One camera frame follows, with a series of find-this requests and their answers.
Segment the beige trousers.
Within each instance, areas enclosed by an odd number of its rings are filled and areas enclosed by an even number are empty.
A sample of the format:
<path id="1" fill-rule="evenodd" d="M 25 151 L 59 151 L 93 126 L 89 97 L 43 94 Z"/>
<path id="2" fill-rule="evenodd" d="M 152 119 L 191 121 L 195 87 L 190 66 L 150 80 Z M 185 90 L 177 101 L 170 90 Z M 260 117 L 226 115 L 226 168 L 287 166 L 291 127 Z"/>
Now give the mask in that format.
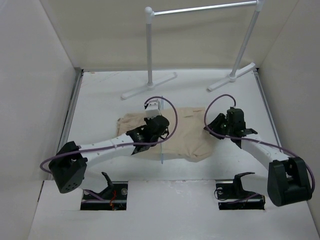
<path id="1" fill-rule="evenodd" d="M 199 162 L 213 154 L 215 139 L 204 130 L 204 107 L 180 107 L 177 129 L 173 136 L 162 143 L 163 155 L 169 159 L 186 159 Z M 117 120 L 117 136 L 145 124 L 145 113 L 127 113 Z M 163 109 L 162 115 L 169 121 L 169 132 L 175 126 L 175 114 L 172 108 Z M 160 144 L 139 153 L 141 158 L 155 159 L 160 157 Z"/>

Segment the translucent blue clothes hanger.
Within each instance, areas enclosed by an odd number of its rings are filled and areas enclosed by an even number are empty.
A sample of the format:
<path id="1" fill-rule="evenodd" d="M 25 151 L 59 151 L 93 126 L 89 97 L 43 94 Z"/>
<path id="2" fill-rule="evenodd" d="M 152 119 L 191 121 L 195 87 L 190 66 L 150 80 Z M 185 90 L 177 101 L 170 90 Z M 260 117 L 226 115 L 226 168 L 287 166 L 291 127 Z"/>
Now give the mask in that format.
<path id="1" fill-rule="evenodd" d="M 162 113 L 162 110 L 164 109 L 164 100 L 161 98 L 160 99 L 160 111 Z M 163 165 L 164 164 L 164 154 L 163 154 L 163 147 L 162 143 L 160 144 L 160 162 Z"/>

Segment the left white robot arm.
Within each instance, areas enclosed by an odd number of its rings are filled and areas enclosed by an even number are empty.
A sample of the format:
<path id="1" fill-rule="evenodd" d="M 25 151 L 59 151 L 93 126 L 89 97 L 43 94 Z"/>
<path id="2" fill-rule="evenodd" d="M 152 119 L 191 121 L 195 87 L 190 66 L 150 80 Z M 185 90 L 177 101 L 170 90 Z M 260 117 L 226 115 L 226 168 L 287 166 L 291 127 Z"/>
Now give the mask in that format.
<path id="1" fill-rule="evenodd" d="M 61 194 L 80 187 L 88 168 L 117 157 L 128 157 L 149 150 L 169 133 L 170 122 L 162 115 L 145 118 L 145 124 L 118 137 L 87 145 L 67 142 L 48 164 Z"/>

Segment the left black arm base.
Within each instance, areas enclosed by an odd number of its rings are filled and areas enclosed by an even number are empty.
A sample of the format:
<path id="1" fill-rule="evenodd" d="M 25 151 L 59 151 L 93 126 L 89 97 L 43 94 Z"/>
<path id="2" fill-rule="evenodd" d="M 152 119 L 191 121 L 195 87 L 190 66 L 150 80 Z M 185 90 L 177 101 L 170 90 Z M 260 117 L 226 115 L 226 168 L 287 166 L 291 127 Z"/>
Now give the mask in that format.
<path id="1" fill-rule="evenodd" d="M 81 211 L 125 211 L 127 209 L 127 181 L 112 181 L 106 172 L 102 172 L 106 187 L 100 192 L 83 190 Z"/>

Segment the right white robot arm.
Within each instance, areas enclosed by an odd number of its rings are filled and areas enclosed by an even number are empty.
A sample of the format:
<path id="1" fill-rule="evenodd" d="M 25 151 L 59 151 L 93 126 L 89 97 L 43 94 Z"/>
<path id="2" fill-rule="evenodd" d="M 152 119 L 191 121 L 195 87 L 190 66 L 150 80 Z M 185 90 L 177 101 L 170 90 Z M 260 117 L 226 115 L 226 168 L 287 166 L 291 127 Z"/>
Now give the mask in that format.
<path id="1" fill-rule="evenodd" d="M 230 107 L 226 114 L 220 113 L 209 124 L 205 116 L 204 129 L 217 139 L 230 139 L 266 168 L 266 192 L 275 206 L 282 207 L 312 198 L 310 168 L 305 161 L 299 156 L 282 153 L 277 145 L 262 141 L 257 131 L 247 128 L 244 112 L 240 108 Z"/>

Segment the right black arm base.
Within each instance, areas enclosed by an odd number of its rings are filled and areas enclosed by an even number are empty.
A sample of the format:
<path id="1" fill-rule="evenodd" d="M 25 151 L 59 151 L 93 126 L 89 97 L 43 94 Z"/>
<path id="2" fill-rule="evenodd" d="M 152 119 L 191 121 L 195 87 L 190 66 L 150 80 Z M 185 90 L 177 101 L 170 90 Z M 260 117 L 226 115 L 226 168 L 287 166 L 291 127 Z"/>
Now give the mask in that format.
<path id="1" fill-rule="evenodd" d="M 218 200 L 220 211 L 265 209 L 264 195 L 243 188 L 242 177 L 254 174 L 254 172 L 238 173 L 233 179 L 221 179 L 215 182 L 214 197 Z"/>

